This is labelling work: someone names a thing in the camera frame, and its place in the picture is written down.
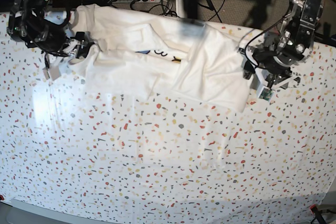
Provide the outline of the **terrazzo patterned tablecloth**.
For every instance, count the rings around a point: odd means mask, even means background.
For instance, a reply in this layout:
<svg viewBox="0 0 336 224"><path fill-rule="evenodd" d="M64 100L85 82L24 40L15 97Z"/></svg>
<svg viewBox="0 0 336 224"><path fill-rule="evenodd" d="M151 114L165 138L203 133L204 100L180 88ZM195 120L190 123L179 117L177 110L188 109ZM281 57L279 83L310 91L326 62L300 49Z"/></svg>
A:
<svg viewBox="0 0 336 224"><path fill-rule="evenodd" d="M1 194L115 223L310 222L335 180L335 48L316 44L296 87L243 113L156 94L49 82L1 15Z"/></svg>

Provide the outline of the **red clamp right corner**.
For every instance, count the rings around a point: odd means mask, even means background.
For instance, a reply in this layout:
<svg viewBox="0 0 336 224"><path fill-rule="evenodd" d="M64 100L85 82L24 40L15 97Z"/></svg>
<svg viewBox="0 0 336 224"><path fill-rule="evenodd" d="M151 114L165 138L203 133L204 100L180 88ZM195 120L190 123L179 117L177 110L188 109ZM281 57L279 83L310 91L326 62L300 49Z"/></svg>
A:
<svg viewBox="0 0 336 224"><path fill-rule="evenodd" d="M324 219L323 216L322 216L321 211L319 211L319 209L317 208L316 205L312 205L312 206L310 207L310 210L311 210L311 212L312 212L313 215L314 215L314 218L310 221L311 224L313 224L315 221L316 221L318 224L327 224L327 222L325 221L325 219Z"/></svg>

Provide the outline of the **white printed T-shirt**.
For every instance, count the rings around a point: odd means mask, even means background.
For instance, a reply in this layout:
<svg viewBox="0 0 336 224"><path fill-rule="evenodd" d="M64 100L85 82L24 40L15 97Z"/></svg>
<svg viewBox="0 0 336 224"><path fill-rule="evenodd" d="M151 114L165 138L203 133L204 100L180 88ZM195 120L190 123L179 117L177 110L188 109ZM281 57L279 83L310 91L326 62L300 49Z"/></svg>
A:
<svg viewBox="0 0 336 224"><path fill-rule="evenodd" d="M69 63L90 92L245 108L251 83L238 43L208 24L92 4L77 8L71 28L93 40L85 59Z"/></svg>

